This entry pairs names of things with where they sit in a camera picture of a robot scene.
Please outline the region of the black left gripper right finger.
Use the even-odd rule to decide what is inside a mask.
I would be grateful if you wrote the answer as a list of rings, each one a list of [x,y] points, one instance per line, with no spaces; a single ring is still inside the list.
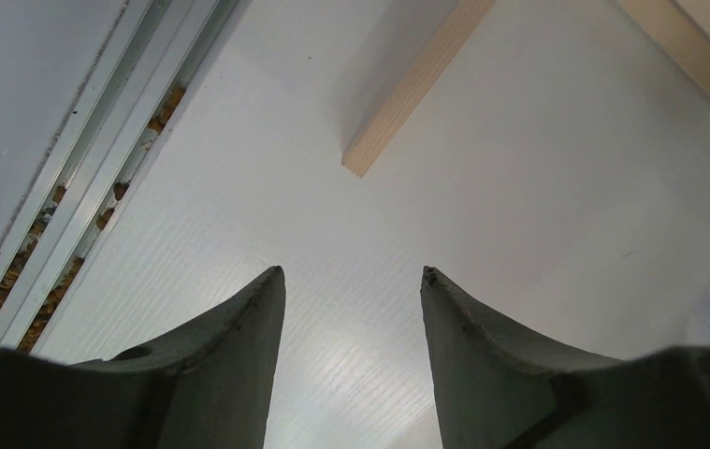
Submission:
[[[520,324],[437,268],[420,295],[445,448],[538,447],[589,406],[575,373],[618,362]]]

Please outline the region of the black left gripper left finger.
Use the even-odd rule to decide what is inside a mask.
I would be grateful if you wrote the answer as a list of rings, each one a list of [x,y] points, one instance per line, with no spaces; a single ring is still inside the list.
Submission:
[[[83,364],[82,446],[263,447],[284,311],[284,272],[270,267],[196,318]]]

